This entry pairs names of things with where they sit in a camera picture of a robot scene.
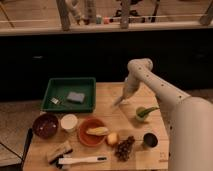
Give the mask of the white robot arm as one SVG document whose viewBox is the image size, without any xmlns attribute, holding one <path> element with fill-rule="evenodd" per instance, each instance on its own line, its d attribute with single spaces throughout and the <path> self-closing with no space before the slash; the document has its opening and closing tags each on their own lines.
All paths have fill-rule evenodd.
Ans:
<svg viewBox="0 0 213 171">
<path fill-rule="evenodd" d="M 213 104 L 153 74 L 149 58 L 130 60 L 127 68 L 123 99 L 143 82 L 171 107 L 168 171 L 213 171 Z"/>
</svg>

